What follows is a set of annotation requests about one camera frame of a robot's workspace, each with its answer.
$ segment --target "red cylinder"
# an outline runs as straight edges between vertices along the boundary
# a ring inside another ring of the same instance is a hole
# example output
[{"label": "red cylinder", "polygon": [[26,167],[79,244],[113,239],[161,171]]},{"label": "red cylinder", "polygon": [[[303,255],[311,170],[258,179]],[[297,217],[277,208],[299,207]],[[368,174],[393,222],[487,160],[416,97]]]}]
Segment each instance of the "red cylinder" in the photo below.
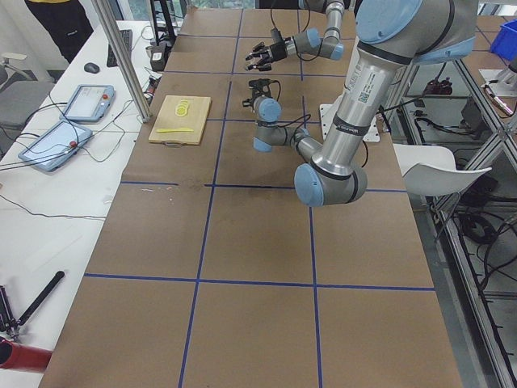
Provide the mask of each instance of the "red cylinder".
[{"label": "red cylinder", "polygon": [[43,373],[52,352],[2,339],[0,342],[0,368]]}]

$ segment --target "cutting board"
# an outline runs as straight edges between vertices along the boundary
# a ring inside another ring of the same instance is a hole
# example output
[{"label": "cutting board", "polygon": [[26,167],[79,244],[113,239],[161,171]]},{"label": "cutting board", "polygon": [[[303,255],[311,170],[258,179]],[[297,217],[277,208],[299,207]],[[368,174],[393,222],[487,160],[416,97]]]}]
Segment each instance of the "cutting board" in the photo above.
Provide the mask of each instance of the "cutting board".
[{"label": "cutting board", "polygon": [[[149,142],[200,144],[211,101],[210,97],[192,95],[166,96],[154,123],[153,130],[149,135]],[[188,104],[187,114],[185,116],[178,116],[176,108],[179,105],[184,106],[185,102]],[[192,131],[159,133],[159,129],[192,129]]]}]

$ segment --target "label sticker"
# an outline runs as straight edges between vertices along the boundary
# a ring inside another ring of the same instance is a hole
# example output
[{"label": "label sticker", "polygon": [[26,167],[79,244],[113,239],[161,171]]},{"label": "label sticker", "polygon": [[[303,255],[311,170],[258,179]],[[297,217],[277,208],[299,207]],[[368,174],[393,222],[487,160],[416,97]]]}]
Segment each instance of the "label sticker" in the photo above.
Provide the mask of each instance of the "label sticker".
[{"label": "label sticker", "polygon": [[356,66],[349,86],[351,99],[371,107],[385,78],[384,73],[361,69],[360,66]]}]

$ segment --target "black tool handle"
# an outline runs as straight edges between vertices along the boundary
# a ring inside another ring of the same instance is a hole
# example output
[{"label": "black tool handle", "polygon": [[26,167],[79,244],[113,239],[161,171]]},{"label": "black tool handle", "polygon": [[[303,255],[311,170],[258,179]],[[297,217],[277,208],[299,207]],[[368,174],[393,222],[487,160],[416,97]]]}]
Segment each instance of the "black tool handle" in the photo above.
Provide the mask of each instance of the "black tool handle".
[{"label": "black tool handle", "polygon": [[6,289],[0,285],[0,331],[8,331],[17,326],[17,322],[11,311]]},{"label": "black tool handle", "polygon": [[40,304],[44,301],[44,299],[50,294],[50,292],[56,287],[59,280],[61,280],[65,276],[63,271],[56,272],[56,275],[52,278],[52,280],[47,284],[47,286],[41,291],[40,295],[35,299],[35,301],[28,307],[28,309],[23,313],[23,315],[18,320],[18,325],[22,326],[25,322],[31,317],[32,314],[36,311],[36,309],[40,306]]}]

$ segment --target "blue joint cap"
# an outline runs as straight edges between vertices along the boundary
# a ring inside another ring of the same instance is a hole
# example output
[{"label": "blue joint cap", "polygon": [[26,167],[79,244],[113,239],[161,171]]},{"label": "blue joint cap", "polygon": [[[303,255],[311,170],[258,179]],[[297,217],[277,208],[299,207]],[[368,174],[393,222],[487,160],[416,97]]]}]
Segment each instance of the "blue joint cap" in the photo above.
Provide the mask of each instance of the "blue joint cap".
[{"label": "blue joint cap", "polygon": [[257,137],[253,138],[253,148],[258,152],[272,152],[273,147],[267,144],[265,141],[258,139]]},{"label": "blue joint cap", "polygon": [[307,40],[309,41],[310,47],[313,49],[320,45],[322,40],[320,39],[320,35],[317,32],[316,28],[310,28],[306,31]]},{"label": "blue joint cap", "polygon": [[308,163],[302,164],[296,169],[294,187],[298,198],[307,206],[323,206],[322,182]]},{"label": "blue joint cap", "polygon": [[282,114],[282,107],[275,99],[265,99],[258,106],[258,117],[267,123],[275,123]]},{"label": "blue joint cap", "polygon": [[332,61],[339,61],[341,59],[341,57],[343,56],[344,52],[345,52],[345,46],[343,46],[343,43],[338,43],[336,45],[336,47],[334,48],[332,55],[330,55],[330,59]]},{"label": "blue joint cap", "polygon": [[453,44],[445,48],[440,48],[436,51],[423,54],[420,57],[414,59],[415,65],[432,65],[436,63],[442,63],[446,61],[453,61],[466,57],[474,49],[475,37],[463,40],[460,43]]},{"label": "blue joint cap", "polygon": [[393,38],[417,14],[423,0],[370,0],[362,2],[357,12],[357,36],[368,44]]}]

